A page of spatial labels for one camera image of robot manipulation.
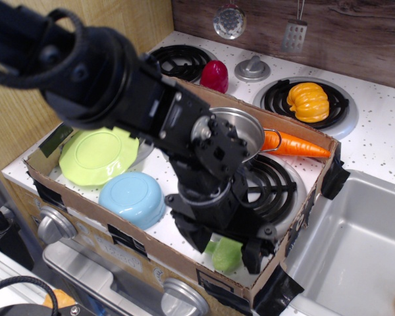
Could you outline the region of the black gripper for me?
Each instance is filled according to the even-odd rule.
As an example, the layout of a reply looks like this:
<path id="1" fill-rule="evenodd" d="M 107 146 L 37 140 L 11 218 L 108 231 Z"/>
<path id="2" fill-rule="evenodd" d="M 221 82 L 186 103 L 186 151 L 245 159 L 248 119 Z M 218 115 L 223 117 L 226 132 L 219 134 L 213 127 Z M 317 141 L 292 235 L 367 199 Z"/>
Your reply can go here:
<path id="1" fill-rule="evenodd" d="M 241 174 L 235 174 L 210 196 L 187 192 L 180 184 L 178 193 L 167 195 L 165 202 L 180 234 L 200 253 L 214 233 L 233 239 L 243 244 L 244 266 L 256 275 L 262 259 L 275 252 L 277 230 L 250 207 L 248 183 Z"/>

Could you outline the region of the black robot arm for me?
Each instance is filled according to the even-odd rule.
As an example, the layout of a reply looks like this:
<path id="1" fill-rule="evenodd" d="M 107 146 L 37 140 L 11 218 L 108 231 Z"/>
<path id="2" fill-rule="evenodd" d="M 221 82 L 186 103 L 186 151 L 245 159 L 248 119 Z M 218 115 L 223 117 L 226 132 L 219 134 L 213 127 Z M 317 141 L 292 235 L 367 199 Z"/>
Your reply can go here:
<path id="1" fill-rule="evenodd" d="M 117 127 L 161 149 L 178 178 L 165 201 L 198 251 L 214 233 L 232 238 L 251 274 L 273 254 L 276 230 L 248 201 L 247 142 L 115 30 L 86 27 L 67 9 L 42 16 L 0 1 L 0 85 L 39 90 L 72 127 Z"/>

